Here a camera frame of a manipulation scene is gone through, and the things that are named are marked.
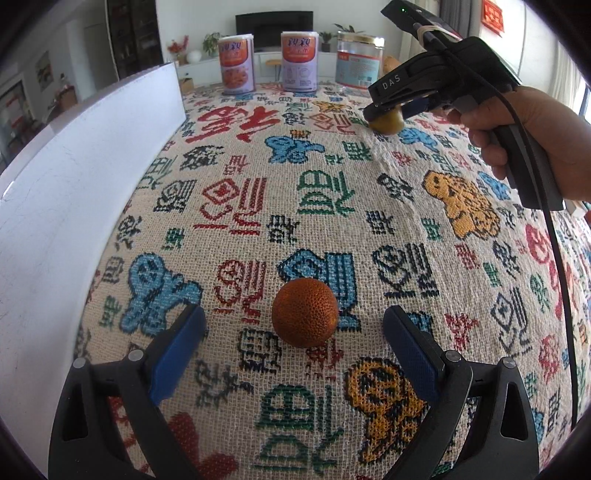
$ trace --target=canned food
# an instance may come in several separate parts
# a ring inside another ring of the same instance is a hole
[[[315,92],[318,87],[318,32],[283,32],[283,88],[289,92]]]
[[[252,34],[223,37],[217,42],[222,69],[223,92],[240,95],[255,89]]]
[[[337,39],[336,83],[367,90],[380,77],[384,39],[349,32],[339,32]]]

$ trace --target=woven fabric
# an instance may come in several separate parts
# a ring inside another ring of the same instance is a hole
[[[571,386],[556,266],[540,212],[493,178],[466,131],[430,114],[386,137],[367,100],[323,85],[275,84],[184,97],[187,121],[125,206],[90,288],[77,343],[93,363],[146,347],[185,303],[208,332],[160,405],[187,455],[213,479],[381,479],[426,406],[381,320],[401,305],[441,347],[517,361],[542,464],[570,431]],[[580,408],[589,399],[589,227],[553,214],[569,279]],[[288,280],[335,293],[323,346],[278,338],[271,305]],[[469,401],[440,471],[457,458]],[[130,457],[150,471],[121,403]]]

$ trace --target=stool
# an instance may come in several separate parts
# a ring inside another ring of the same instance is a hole
[[[267,60],[265,62],[265,65],[267,65],[268,67],[275,67],[275,81],[279,82],[279,80],[281,79],[281,59]]]

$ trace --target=door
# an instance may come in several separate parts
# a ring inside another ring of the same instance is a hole
[[[117,81],[106,23],[91,25],[84,29],[84,40],[90,70],[97,90]]]

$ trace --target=finger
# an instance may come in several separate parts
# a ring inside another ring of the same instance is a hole
[[[461,120],[462,114],[457,110],[452,110],[447,114],[447,121],[453,125],[460,125],[462,123]]]
[[[507,151],[495,144],[490,144],[483,148],[482,160],[490,166],[502,166],[507,163]]]
[[[493,166],[491,167],[492,169],[492,174],[499,180],[505,180],[505,178],[507,177],[507,169],[506,167],[498,167],[498,166]]]
[[[468,128],[475,130],[492,130],[499,125],[514,123],[509,110],[497,97],[489,98],[474,110],[464,113],[461,120]]]
[[[491,143],[491,136],[483,130],[470,130],[468,132],[468,138],[470,139],[470,143],[475,147],[483,148]]]

